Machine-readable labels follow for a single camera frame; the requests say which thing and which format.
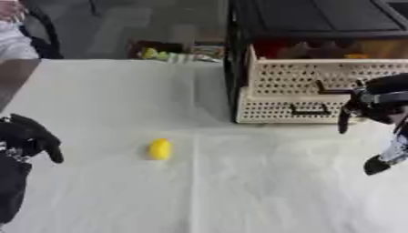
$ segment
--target chair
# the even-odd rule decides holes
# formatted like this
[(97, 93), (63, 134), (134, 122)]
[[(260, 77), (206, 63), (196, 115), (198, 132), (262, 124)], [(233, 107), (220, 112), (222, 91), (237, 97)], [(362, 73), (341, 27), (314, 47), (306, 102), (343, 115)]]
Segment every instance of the chair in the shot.
[(33, 36), (28, 32), (25, 26), (21, 26), (20, 30), (23, 34), (31, 38), (33, 48), (41, 58), (63, 59), (64, 57), (60, 52), (58, 34), (49, 16), (34, 5), (25, 4), (25, 7), (28, 10), (28, 16), (36, 19), (45, 28), (48, 37), (48, 41), (46, 41), (45, 39)]

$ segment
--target yellow ball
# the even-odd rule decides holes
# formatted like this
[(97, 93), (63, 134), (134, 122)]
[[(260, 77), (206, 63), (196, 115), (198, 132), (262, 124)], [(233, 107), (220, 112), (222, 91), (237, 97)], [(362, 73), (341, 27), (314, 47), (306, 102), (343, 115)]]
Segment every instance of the yellow ball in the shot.
[(149, 154), (155, 160), (169, 160), (171, 156), (171, 143), (165, 138), (154, 140), (150, 144)]

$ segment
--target robotic hand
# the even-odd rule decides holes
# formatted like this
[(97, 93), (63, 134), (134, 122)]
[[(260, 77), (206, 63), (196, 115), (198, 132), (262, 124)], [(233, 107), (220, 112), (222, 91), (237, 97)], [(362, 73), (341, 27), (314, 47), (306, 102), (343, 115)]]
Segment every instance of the robotic hand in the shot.
[(339, 116), (341, 134), (347, 132), (351, 116), (396, 125), (391, 146), (365, 163), (365, 173), (383, 172), (408, 158), (408, 74), (375, 78), (365, 84), (358, 81), (351, 96)]
[(10, 222), (24, 200), (31, 157), (45, 151), (62, 163), (61, 142), (36, 121), (19, 115), (0, 118), (0, 226)]

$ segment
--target floor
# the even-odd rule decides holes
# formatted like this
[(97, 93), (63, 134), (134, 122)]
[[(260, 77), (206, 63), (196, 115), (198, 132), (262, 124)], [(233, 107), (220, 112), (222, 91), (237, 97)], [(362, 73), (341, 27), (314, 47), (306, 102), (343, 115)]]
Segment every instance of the floor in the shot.
[[(223, 37), (226, 0), (32, 0), (56, 25), (66, 58), (126, 58), (129, 39), (191, 44)], [(43, 35), (42, 27), (30, 30)]]

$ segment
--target white table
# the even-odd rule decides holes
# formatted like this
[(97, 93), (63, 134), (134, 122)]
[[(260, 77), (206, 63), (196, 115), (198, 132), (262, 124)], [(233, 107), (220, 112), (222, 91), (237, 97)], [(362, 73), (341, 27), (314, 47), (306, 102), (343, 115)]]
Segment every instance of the white table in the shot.
[[(5, 112), (46, 125), (66, 157), (32, 160), (7, 233), (408, 229), (408, 163), (362, 172), (391, 128), (233, 125), (218, 65), (43, 61)], [(174, 144), (168, 162), (146, 158), (158, 137)]]

